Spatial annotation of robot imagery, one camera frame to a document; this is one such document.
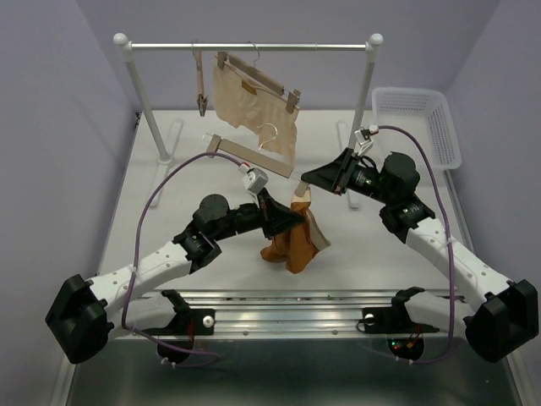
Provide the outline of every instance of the gray wall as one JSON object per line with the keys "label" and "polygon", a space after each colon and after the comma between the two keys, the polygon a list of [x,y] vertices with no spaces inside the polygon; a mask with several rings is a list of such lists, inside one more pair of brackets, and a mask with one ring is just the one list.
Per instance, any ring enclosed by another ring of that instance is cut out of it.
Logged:
{"label": "gray wall", "polygon": [[[380,32],[386,44],[374,86],[445,91],[498,5],[496,0],[77,0],[122,87],[137,106],[112,44],[124,32],[138,42],[364,43]],[[256,52],[244,54],[247,60]],[[212,54],[205,54],[211,91]],[[196,108],[190,52],[137,54],[154,108]],[[304,108],[353,108],[365,56],[347,52],[265,53],[258,68],[303,92]]]}
{"label": "gray wall", "polygon": [[[447,93],[462,166],[453,174],[478,255],[541,289],[541,3],[502,0]],[[536,338],[523,348],[541,382]]]}
{"label": "gray wall", "polygon": [[96,269],[133,113],[74,0],[0,6],[0,404],[45,405],[61,350],[44,318]]}

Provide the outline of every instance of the white horizontal rod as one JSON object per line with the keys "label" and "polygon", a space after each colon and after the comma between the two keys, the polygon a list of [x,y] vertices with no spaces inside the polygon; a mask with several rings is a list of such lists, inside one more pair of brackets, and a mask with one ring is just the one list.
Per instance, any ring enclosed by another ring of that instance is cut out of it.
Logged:
{"label": "white horizontal rod", "polygon": [[365,44],[136,44],[131,43],[134,51],[366,51]]}

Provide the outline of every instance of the metal hook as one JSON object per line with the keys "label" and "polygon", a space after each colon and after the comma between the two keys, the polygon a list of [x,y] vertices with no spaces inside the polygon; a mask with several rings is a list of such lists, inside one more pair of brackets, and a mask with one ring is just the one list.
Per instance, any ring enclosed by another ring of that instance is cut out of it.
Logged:
{"label": "metal hook", "polygon": [[257,45],[255,45],[252,41],[248,41],[248,44],[252,44],[252,45],[254,46],[255,50],[257,51],[257,59],[255,59],[254,62],[253,62],[253,65],[254,65],[254,68],[255,68],[255,63],[256,63],[257,61],[259,61],[260,58],[261,58],[261,52],[260,52],[260,50],[258,49]]}
{"label": "metal hook", "polygon": [[278,129],[276,128],[276,126],[275,126],[273,123],[264,123],[264,124],[258,125],[257,128],[260,129],[260,128],[263,127],[264,125],[271,125],[272,128],[274,129],[274,132],[276,133],[276,135],[274,136],[274,138],[273,138],[272,140],[268,140],[268,141],[262,142],[262,143],[260,144],[260,147],[258,148],[257,151],[261,151],[261,148],[263,148],[263,145],[268,144],[269,142],[274,141],[274,140],[278,137]]}

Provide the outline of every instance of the white table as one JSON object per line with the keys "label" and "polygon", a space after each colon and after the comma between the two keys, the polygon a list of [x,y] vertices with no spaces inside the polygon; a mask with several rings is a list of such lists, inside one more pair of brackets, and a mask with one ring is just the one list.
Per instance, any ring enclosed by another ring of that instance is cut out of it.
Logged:
{"label": "white table", "polygon": [[[336,122],[352,122],[353,111],[303,111],[298,116],[296,172],[324,165],[339,153]],[[172,122],[181,118],[184,126],[174,157],[174,165],[205,151],[208,140],[204,133],[219,134],[257,148],[257,136],[245,128],[234,129],[219,120],[214,112],[200,118],[192,111],[159,111],[156,121],[162,134]],[[367,112],[363,123],[372,123]],[[385,136],[402,137],[400,134]],[[377,155],[377,148],[372,154]],[[115,271],[133,261],[134,235],[140,213],[148,199],[156,168],[156,147],[145,118],[141,119],[134,147],[129,158],[126,177],[107,240],[100,273]],[[269,173],[267,189],[288,206],[297,180],[284,179]],[[451,219],[453,234],[461,239],[450,192],[444,174],[437,175],[438,187]],[[231,207],[248,202],[241,174],[230,162],[221,158],[201,159],[186,167],[166,186],[161,202],[145,219],[141,254],[148,255],[181,233],[191,220],[201,199],[209,194],[227,197]],[[439,215],[434,192],[423,179],[418,196]],[[381,204],[361,199],[361,208],[347,207],[346,196],[338,197],[313,188],[312,211],[332,246],[319,253],[304,272],[293,275],[284,264],[270,264],[260,258],[267,246],[261,231],[253,231],[220,242],[222,254],[205,269],[190,277],[171,281],[167,288],[180,290],[365,290],[377,291],[420,286],[446,289],[448,281],[424,258],[411,251],[394,235],[389,234],[378,215]]]}

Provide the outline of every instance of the laundry basket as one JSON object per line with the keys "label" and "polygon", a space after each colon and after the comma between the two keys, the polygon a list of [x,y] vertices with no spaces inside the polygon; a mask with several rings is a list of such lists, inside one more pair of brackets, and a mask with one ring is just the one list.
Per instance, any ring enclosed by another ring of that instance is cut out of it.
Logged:
{"label": "laundry basket", "polygon": [[[372,108],[378,125],[395,125],[410,132],[425,150],[435,171],[460,167],[462,158],[444,95],[423,89],[378,87],[372,92]],[[379,155],[378,161],[396,151],[422,162],[410,139],[396,131],[382,131],[374,138],[374,150]],[[424,165],[418,170],[426,173]]]}

